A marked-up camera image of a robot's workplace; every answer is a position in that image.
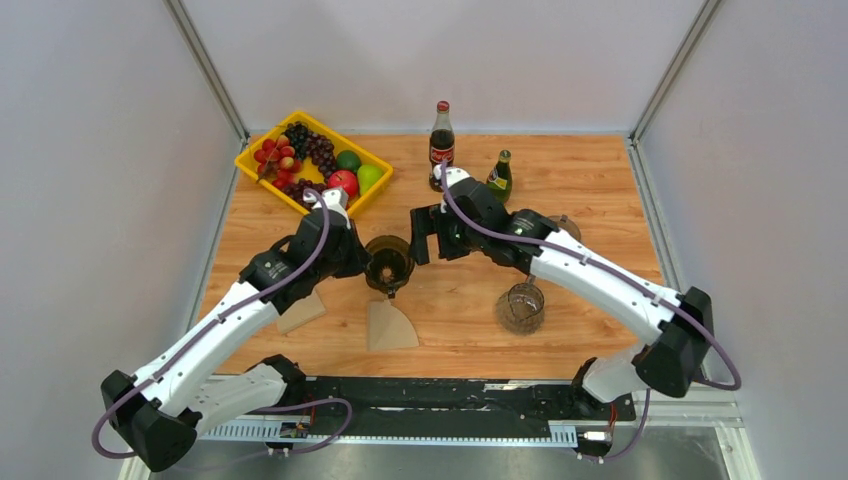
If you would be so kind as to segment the amber coffee dripper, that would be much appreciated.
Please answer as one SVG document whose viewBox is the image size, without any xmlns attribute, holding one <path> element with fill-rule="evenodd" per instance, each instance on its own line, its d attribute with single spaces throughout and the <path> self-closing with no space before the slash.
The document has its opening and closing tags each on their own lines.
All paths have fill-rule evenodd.
<svg viewBox="0 0 848 480">
<path fill-rule="evenodd" d="M 381 235 L 369 241 L 365 249 L 371 255 L 365 270 L 368 287 L 394 299 L 415 268 L 410 244 L 395 235 Z"/>
</svg>

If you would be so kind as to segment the brown paper coffee filter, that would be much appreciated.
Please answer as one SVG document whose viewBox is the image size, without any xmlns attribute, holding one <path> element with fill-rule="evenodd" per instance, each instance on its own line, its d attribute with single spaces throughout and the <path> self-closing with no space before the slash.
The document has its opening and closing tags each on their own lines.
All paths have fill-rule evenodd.
<svg viewBox="0 0 848 480">
<path fill-rule="evenodd" d="M 390 300 L 368 303 L 366 347 L 369 352 L 414 348 L 419 345 L 413 324 Z"/>
</svg>

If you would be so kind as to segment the grey coffee dripper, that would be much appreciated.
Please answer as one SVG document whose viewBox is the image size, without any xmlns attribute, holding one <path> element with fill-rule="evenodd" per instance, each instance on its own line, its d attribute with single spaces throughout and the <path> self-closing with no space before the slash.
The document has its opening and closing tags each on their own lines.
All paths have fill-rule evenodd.
<svg viewBox="0 0 848 480">
<path fill-rule="evenodd" d="M 554 222 L 560 229 L 566 231 L 577 242 L 582 242 L 582 233 L 579 226 L 567 215 L 551 215 L 549 220 Z"/>
</svg>

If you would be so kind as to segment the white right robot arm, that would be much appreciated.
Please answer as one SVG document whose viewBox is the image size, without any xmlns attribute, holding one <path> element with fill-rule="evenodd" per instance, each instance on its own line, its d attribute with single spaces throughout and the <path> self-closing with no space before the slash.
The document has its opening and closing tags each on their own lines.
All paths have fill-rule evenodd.
<svg viewBox="0 0 848 480">
<path fill-rule="evenodd" d="M 444 260 L 481 252 L 493 263 L 547 280 L 594 304 L 639 343 L 609 358 L 590 359 L 574 377 L 571 403 L 596 417 L 618 397 L 652 389 L 683 398 L 698 381 L 713 334 L 712 300 L 697 287 L 680 293 L 641 278 L 582 245 L 548 217 L 508 212 L 493 193 L 460 169 L 448 172 L 449 200 L 411 210 L 409 254 L 429 262 L 427 238 Z"/>
</svg>

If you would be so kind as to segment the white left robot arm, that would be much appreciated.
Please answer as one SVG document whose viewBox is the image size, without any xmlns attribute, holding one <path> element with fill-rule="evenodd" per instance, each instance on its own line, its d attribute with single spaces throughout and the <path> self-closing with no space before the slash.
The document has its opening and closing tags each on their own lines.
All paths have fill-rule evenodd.
<svg viewBox="0 0 848 480">
<path fill-rule="evenodd" d="M 332 213 L 304 217 L 295 234 L 254 255 L 217 305 L 165 352 L 101 383 L 105 412 L 90 442 L 102 457 L 138 457 L 152 471 L 174 466 L 203 434 L 249 413 L 292 414 L 306 401 L 304 373 L 281 354 L 211 384 L 209 377 L 257 331 L 327 278 L 362 274 L 370 259 L 355 224 Z"/>
</svg>

